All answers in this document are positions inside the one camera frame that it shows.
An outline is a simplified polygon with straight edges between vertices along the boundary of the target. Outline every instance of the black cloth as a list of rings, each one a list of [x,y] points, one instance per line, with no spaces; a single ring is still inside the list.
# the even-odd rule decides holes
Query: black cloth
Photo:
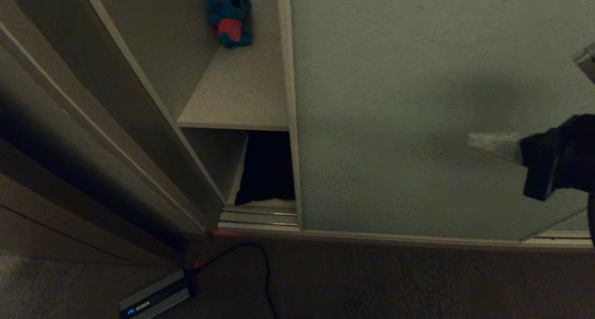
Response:
[[[289,133],[250,131],[242,183],[235,204],[295,197]]]

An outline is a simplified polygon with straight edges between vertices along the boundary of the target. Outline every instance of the floor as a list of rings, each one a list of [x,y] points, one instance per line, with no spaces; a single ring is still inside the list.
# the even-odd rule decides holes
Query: floor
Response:
[[[245,240],[219,238],[205,257]],[[282,319],[595,318],[592,253],[258,242]],[[0,256],[0,318],[116,318],[120,300],[174,270]],[[238,249],[162,318],[270,318],[264,272],[255,249]]]

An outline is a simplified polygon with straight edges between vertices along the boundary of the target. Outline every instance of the blue plush toy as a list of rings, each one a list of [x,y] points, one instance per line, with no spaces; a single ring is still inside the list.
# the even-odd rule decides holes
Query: blue plush toy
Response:
[[[219,42],[229,46],[248,46],[252,33],[244,22],[252,9],[250,0],[210,0],[209,24],[217,26]]]

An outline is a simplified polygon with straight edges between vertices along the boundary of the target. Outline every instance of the shelving unit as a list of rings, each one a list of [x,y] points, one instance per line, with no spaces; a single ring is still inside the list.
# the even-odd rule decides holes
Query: shelving unit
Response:
[[[298,231],[299,199],[233,206],[247,130],[290,131],[298,159],[293,57],[284,43],[291,41],[291,1],[251,0],[255,37],[238,48],[217,43],[206,22],[208,0],[89,1],[221,199],[219,228]]]
[[[181,127],[287,131],[279,39],[220,47],[177,122]]]

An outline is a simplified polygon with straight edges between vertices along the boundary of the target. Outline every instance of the shelf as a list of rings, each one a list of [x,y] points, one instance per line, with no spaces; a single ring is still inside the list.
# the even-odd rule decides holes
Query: shelf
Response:
[[[221,213],[219,221],[223,222],[238,222],[241,224],[262,224],[262,225],[277,225],[277,226],[297,226],[298,218],[295,215],[276,215],[276,214],[259,214],[259,213],[236,213],[226,212]]]
[[[262,207],[262,206],[225,206],[223,207],[225,212],[237,212],[237,213],[255,213],[255,214],[274,214],[274,215],[293,215],[297,216],[295,205],[293,207]]]
[[[300,232],[298,226],[279,226],[279,225],[263,225],[263,224],[241,224],[240,222],[219,222],[218,234],[225,234],[225,232],[254,232],[264,233],[269,232],[283,232],[293,233]]]
[[[177,122],[181,127],[287,131],[280,39],[219,48]]]

